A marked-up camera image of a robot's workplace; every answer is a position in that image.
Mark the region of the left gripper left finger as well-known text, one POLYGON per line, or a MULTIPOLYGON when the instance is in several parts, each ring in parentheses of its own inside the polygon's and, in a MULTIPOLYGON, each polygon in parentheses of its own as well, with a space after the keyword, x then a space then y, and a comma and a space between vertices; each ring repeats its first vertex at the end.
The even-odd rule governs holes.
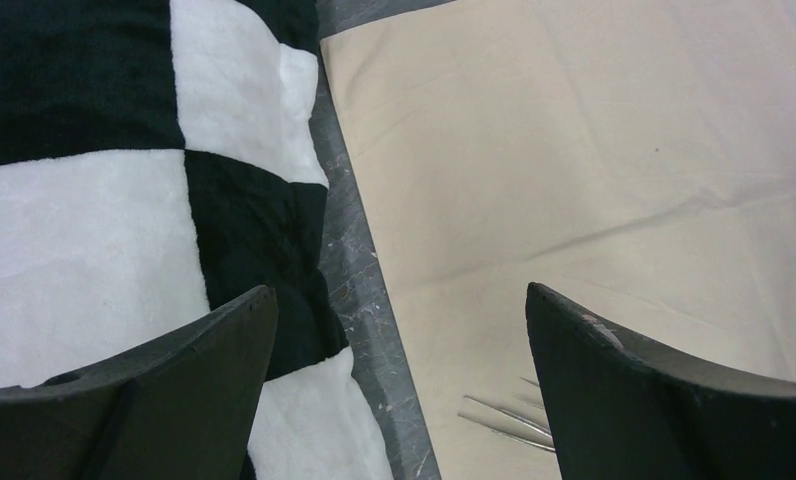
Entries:
POLYGON ((0 479, 236 479, 278 308, 259 286, 31 388, 0 389, 0 479))

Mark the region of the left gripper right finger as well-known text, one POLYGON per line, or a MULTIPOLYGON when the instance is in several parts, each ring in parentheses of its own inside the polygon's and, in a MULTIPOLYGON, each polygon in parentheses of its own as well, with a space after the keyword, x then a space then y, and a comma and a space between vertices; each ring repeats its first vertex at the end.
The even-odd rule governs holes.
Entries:
POLYGON ((701 359, 553 289, 527 331, 566 479, 796 479, 796 383, 701 359))

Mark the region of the beige surgical wrap cloth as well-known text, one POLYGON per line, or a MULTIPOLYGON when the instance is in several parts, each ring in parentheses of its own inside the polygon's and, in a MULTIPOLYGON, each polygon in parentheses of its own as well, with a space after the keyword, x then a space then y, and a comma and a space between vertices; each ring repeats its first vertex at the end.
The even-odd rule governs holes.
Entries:
POLYGON ((796 380, 796 1, 454 1, 324 39, 440 474, 556 479, 526 290, 796 380))

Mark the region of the steel tweezers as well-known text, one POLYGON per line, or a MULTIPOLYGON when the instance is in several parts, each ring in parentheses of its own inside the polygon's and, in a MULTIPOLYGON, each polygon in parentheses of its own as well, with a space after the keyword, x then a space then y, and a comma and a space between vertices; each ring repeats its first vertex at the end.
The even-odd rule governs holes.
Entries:
POLYGON ((535 407, 535 408, 543 409, 544 408, 544 403, 543 403, 543 400, 542 400, 541 389, 540 389, 540 385, 538 384, 538 382, 534 381, 534 380, 531 380, 531 379, 528 379, 528 378, 524 378, 524 377, 520 377, 520 380, 525 382, 525 383, 527 383, 528 385, 530 385, 532 390, 538 395, 538 397, 535 398, 535 399, 524 397, 523 401, 525 403, 535 407))
POLYGON ((481 426, 507 440, 528 446, 535 450, 547 453, 556 452, 553 434, 547 423, 545 405, 542 400, 535 398, 522 399, 522 402, 530 406, 533 412, 538 412, 540 414, 539 418, 532 417, 505 406, 493 405, 469 395, 464 395, 463 400, 469 402, 473 406, 479 407, 484 412, 489 412, 499 417, 500 421, 490 422, 486 418, 472 416, 464 412, 458 413, 459 418, 481 426))

